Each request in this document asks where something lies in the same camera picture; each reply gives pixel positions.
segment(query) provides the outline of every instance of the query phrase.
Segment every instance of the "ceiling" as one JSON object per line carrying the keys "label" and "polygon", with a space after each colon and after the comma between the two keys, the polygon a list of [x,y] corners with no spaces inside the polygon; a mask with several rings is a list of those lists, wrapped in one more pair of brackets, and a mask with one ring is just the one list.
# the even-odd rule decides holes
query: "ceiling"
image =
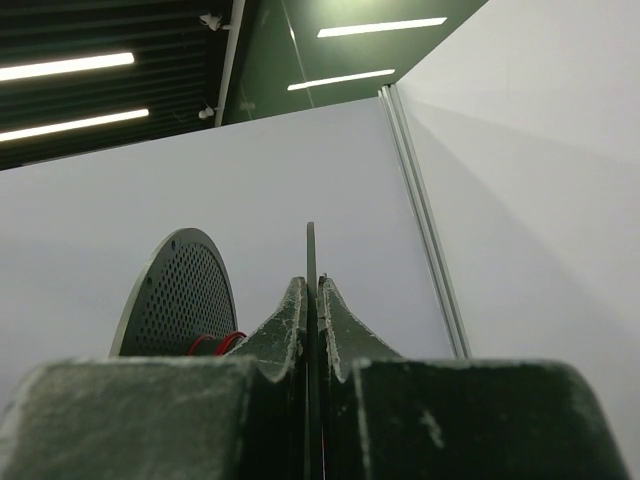
{"label": "ceiling", "polygon": [[148,109],[144,118],[0,142],[0,168],[212,127],[233,0],[20,0],[0,5],[0,67],[131,52],[133,64],[0,82],[0,133]]}
{"label": "ceiling", "polygon": [[[486,0],[20,0],[0,3],[0,69],[131,52],[132,64],[0,81],[0,140],[136,109],[148,116],[0,141],[0,169],[375,96]],[[235,31],[213,31],[220,15]],[[318,38],[322,28],[447,17],[439,26]],[[288,91],[292,84],[392,75]],[[216,116],[199,118],[207,106]]]}
{"label": "ceiling", "polygon": [[[487,0],[262,0],[224,123],[377,95]],[[447,17],[440,26],[317,38],[322,28]],[[291,84],[395,69],[387,76],[287,91]]]}

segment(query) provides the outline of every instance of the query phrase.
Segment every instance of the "ceiling light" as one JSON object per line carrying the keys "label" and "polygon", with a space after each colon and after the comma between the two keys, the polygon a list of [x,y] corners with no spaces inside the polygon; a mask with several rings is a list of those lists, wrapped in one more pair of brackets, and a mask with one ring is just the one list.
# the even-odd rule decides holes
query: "ceiling light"
{"label": "ceiling light", "polygon": [[76,58],[59,62],[35,63],[19,67],[0,68],[0,82],[16,80],[18,78],[41,77],[57,73],[79,72],[95,68],[115,67],[133,63],[132,53],[115,53],[97,57]]}
{"label": "ceiling light", "polygon": [[407,28],[433,27],[442,25],[447,17],[423,18],[421,20],[406,20],[404,22],[372,23],[370,25],[353,25],[351,27],[323,28],[318,32],[318,38],[341,37],[342,35],[356,35],[358,33],[387,32],[389,30],[404,30]]}
{"label": "ceiling light", "polygon": [[346,75],[344,77],[323,78],[322,80],[311,80],[310,82],[296,83],[289,85],[287,90],[300,90],[301,88],[317,87],[318,85],[327,85],[329,83],[348,82],[350,80],[360,80],[361,78],[380,77],[382,75],[391,75],[395,70],[378,70],[376,72],[357,73],[355,75]]}
{"label": "ceiling light", "polygon": [[47,125],[45,127],[16,130],[15,132],[0,133],[0,142],[16,140],[18,138],[33,137],[35,135],[44,135],[45,133],[63,132],[65,130],[73,130],[74,128],[84,128],[91,127],[93,125],[102,125],[104,123],[120,122],[131,118],[146,117],[147,115],[149,115],[149,110],[145,108],[142,110],[134,110],[132,112],[115,113],[113,115],[104,115],[102,117],[76,120],[74,122],[57,123],[55,125]]}

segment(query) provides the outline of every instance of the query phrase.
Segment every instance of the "round plate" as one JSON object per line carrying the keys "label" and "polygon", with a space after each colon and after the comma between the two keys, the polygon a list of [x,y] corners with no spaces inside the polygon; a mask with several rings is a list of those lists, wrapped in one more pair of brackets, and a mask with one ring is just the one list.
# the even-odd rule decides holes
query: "round plate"
{"label": "round plate", "polygon": [[201,230],[169,235],[151,255],[129,295],[110,356],[181,356],[200,335],[237,330],[229,277]]}

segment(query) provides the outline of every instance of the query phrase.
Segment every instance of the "red wire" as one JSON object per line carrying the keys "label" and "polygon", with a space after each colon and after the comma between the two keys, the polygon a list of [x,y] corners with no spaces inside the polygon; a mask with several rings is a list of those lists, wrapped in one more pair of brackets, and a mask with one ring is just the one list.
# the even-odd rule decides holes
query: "red wire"
{"label": "red wire", "polygon": [[[229,350],[229,347],[231,346],[231,344],[234,342],[234,340],[236,340],[238,338],[246,338],[246,335],[244,333],[242,333],[242,332],[231,332],[229,335],[224,337],[224,339],[222,340],[220,345],[218,345],[214,355],[220,356],[220,355],[224,355],[225,353],[227,353],[227,350]],[[196,351],[196,348],[198,348],[198,345],[200,345],[200,343],[203,340],[215,340],[215,337],[213,335],[207,335],[207,334],[200,335],[196,339],[196,341],[193,342],[191,347],[189,348],[189,351],[187,352],[187,356],[189,356],[189,357],[193,356],[193,354]]]}
{"label": "red wire", "polygon": [[222,343],[218,345],[218,348],[216,348],[214,355],[220,356],[227,353],[227,350],[229,350],[231,344],[238,338],[246,338],[246,335],[242,332],[231,332],[224,338],[224,340],[222,340]]}
{"label": "red wire", "polygon": [[195,342],[193,342],[193,345],[191,345],[191,347],[189,348],[189,351],[187,352],[187,356],[190,357],[193,355],[193,353],[196,351],[196,348],[198,348],[198,345],[200,345],[200,343],[202,342],[202,340],[213,340],[215,337],[213,335],[200,335]]}

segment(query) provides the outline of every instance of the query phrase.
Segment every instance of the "white wall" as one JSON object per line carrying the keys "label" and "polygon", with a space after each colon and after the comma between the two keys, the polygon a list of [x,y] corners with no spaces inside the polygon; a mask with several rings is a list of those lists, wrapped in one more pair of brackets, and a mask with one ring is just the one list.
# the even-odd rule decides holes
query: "white wall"
{"label": "white wall", "polygon": [[451,357],[378,99],[0,173],[0,404],[38,362],[107,355],[144,263],[197,227],[229,272],[251,331],[306,274],[410,356]]}
{"label": "white wall", "polygon": [[640,477],[638,18],[490,0],[398,87],[473,354],[577,366]]}

